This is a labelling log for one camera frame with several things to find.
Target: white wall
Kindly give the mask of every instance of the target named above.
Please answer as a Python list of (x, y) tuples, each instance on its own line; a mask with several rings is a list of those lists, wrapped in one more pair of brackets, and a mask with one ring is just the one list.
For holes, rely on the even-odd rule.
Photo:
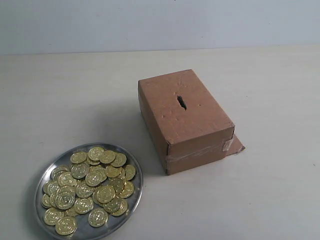
[(0, 55), (320, 43), (319, 0), (0, 0)]

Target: metal plate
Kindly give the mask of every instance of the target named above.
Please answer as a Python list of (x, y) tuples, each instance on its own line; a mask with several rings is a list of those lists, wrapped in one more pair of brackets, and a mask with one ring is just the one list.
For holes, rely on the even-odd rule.
[[(135, 177), (130, 181), (134, 184), (135, 190), (132, 196), (126, 199), (128, 203), (128, 212), (121, 215), (121, 216), (112, 216), (109, 214), (108, 216), (108, 221), (105, 225), (100, 226), (100, 227), (92, 227), (88, 223), (88, 216), (89, 213), (78, 215), (75, 217), (76, 222), (77, 222), (77, 230), (68, 236), (61, 236), (58, 235), (55, 231), (55, 226), (48, 226), (44, 223), (43, 217), (45, 214), (45, 211), (47, 209), (43, 208), (41, 206), (41, 198), (43, 196), (43, 186), (44, 184), (49, 181), (51, 171), (56, 168), (57, 166), (60, 165), (70, 165), (70, 157), (73, 153), (79, 152), (79, 151), (85, 151), (88, 152), (89, 149), (91, 149), (93, 146), (101, 146), (107, 150), (113, 150), (118, 153), (123, 153), (127, 156), (127, 164), (134, 165), (136, 168), (136, 175)], [(135, 211), (137, 205), (139, 204), (141, 195), (142, 195), (142, 190), (143, 190), (143, 174), (141, 167), (138, 163), (138, 161), (135, 159), (135, 157), (125, 150), (124, 148), (120, 146), (115, 146), (115, 145), (110, 145), (110, 144), (105, 144), (101, 142), (95, 142), (95, 143), (88, 143), (84, 144), (81, 146), (77, 146), (65, 153), (63, 153), (61, 156), (59, 156), (43, 173), (36, 192), (34, 196), (34, 213), (37, 222), (39, 223), (40, 227), (43, 228), (47, 233), (49, 233), (52, 237), (59, 239), (59, 240), (97, 240), (101, 239), (103, 237), (108, 236), (118, 228), (120, 228), (132, 215), (132, 213)], [(94, 204), (94, 208), (99, 208), (100, 206), (97, 204)]]

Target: brown cardboard box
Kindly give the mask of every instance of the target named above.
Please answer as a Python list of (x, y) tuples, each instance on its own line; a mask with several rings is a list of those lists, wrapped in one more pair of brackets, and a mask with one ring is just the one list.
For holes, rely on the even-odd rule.
[(193, 70), (138, 82), (142, 116), (168, 175), (239, 153), (235, 125)]

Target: table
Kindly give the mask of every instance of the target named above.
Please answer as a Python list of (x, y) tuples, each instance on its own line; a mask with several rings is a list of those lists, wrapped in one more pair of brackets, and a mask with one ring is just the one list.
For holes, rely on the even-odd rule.
[[(193, 69), (236, 125), (238, 155), (165, 176), (137, 81)], [(109, 240), (318, 240), (320, 45), (0, 57), (1, 239), (50, 239), (33, 219), (42, 170), (77, 145), (131, 151), (136, 212)]]

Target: gold coin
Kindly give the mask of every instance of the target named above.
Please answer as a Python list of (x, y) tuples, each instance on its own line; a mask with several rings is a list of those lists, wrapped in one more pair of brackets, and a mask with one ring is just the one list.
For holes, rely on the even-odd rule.
[(90, 171), (91, 172), (95, 172), (95, 171), (100, 172), (103, 176), (101, 182), (104, 182), (107, 179), (106, 170), (101, 166), (92, 166), (91, 169), (89, 170), (89, 172)]
[(74, 203), (74, 210), (78, 214), (86, 214), (94, 208), (94, 201), (91, 197), (78, 198)]
[(51, 196), (53, 193), (56, 193), (59, 188), (60, 188), (60, 186), (59, 186), (58, 181), (50, 182), (47, 187), (48, 195)]
[(92, 166), (96, 166), (96, 165), (99, 165), (100, 164), (100, 161), (93, 161), (91, 160), (89, 157), (86, 158), (86, 163), (92, 165)]
[(99, 156), (105, 151), (101, 146), (94, 146), (88, 152), (88, 157), (93, 161), (99, 161)]
[(44, 185), (43, 185), (43, 192), (45, 193), (45, 194), (48, 194), (48, 185), (50, 184), (50, 183), (52, 183), (52, 181), (51, 180), (49, 180), (49, 181), (47, 181)]
[(102, 207), (93, 209), (88, 216), (88, 222), (94, 228), (101, 227), (107, 221), (108, 213)]
[(133, 185), (132, 182), (130, 181), (126, 181), (123, 191), (120, 192), (119, 196), (123, 199), (126, 199), (128, 197), (130, 197), (135, 191), (135, 186)]
[(85, 161), (79, 164), (72, 164), (71, 166), (71, 175), (75, 179), (84, 178), (89, 172), (90, 165)]
[(119, 217), (124, 214), (128, 210), (128, 203), (126, 200), (121, 200), (121, 206), (118, 211), (112, 212), (111, 215), (115, 217)]
[(118, 211), (121, 207), (122, 198), (115, 196), (110, 202), (103, 204), (104, 210), (108, 213), (114, 213)]
[(67, 210), (75, 203), (75, 196), (69, 192), (62, 192), (56, 195), (55, 205), (58, 209)]
[(58, 191), (56, 191), (56, 194), (59, 195), (62, 193), (70, 193), (73, 196), (75, 196), (76, 195), (76, 188), (74, 186), (69, 186), (69, 185), (62, 186), (58, 189)]
[(57, 181), (58, 178), (60, 177), (60, 175), (63, 174), (63, 173), (66, 173), (66, 172), (68, 172), (68, 171), (59, 171), (59, 172), (55, 173), (53, 178), (52, 178), (52, 180), (53, 181)]
[(106, 150), (103, 153), (101, 153), (101, 155), (99, 156), (99, 160), (103, 164), (109, 164), (115, 159), (116, 159), (116, 153), (111, 150)]
[(69, 172), (69, 171), (62, 173), (58, 177), (58, 184), (60, 187), (63, 187), (65, 185), (75, 186), (76, 183), (77, 183), (77, 180), (72, 177), (71, 172)]
[(126, 171), (122, 168), (120, 175), (118, 176), (118, 178), (122, 179), (122, 180), (126, 180)]
[(56, 197), (57, 197), (57, 194), (54, 192), (51, 194), (50, 196), (50, 204), (52, 205), (52, 207), (56, 208), (57, 205), (56, 205)]
[(87, 153), (85, 151), (78, 151), (71, 155), (70, 158), (73, 164), (80, 164), (87, 160)]
[(103, 203), (99, 202), (98, 199), (97, 199), (97, 191), (98, 191), (97, 189), (94, 190), (94, 192), (93, 192), (93, 194), (92, 194), (92, 200), (93, 200), (93, 202), (94, 202), (95, 204), (103, 207), (103, 206), (104, 206)]
[(78, 215), (78, 213), (75, 210), (75, 206), (72, 206), (71, 208), (67, 209), (64, 211), (64, 215), (70, 216), (70, 217), (75, 217)]
[(51, 178), (54, 179), (54, 175), (57, 174), (58, 172), (61, 172), (61, 171), (69, 171), (69, 167), (67, 165), (60, 165), (60, 166), (57, 166), (55, 169), (52, 170), (51, 172)]
[(125, 182), (122, 179), (115, 177), (109, 180), (109, 185), (114, 188), (116, 194), (119, 194), (124, 189)]
[(63, 211), (54, 207), (50, 207), (47, 211), (45, 211), (43, 221), (49, 226), (54, 226), (56, 225), (57, 221), (62, 219), (64, 216), (65, 213)]
[(50, 196), (49, 196), (48, 194), (45, 193), (45, 194), (42, 196), (41, 204), (42, 204), (42, 206), (45, 207), (46, 209), (52, 207), (52, 205), (51, 205), (51, 203), (50, 203)]
[(96, 199), (102, 203), (106, 204), (114, 199), (116, 195), (115, 189), (112, 186), (99, 186), (96, 192)]
[(122, 167), (113, 167), (111, 165), (106, 166), (105, 174), (108, 178), (115, 178), (121, 174)]
[(90, 187), (98, 186), (104, 179), (104, 176), (99, 171), (90, 171), (85, 176), (85, 183)]
[(72, 234), (77, 229), (77, 221), (72, 216), (65, 216), (59, 219), (55, 225), (57, 234), (65, 236)]
[(88, 186), (85, 181), (82, 181), (75, 188), (75, 193), (79, 198), (86, 199), (90, 197), (95, 191), (94, 187)]
[(127, 156), (123, 153), (117, 153), (115, 160), (111, 162), (111, 165), (115, 168), (123, 166), (127, 161)]
[(126, 165), (124, 167), (124, 170), (125, 170), (125, 179), (127, 181), (133, 179), (134, 176), (136, 175), (136, 168), (131, 164)]

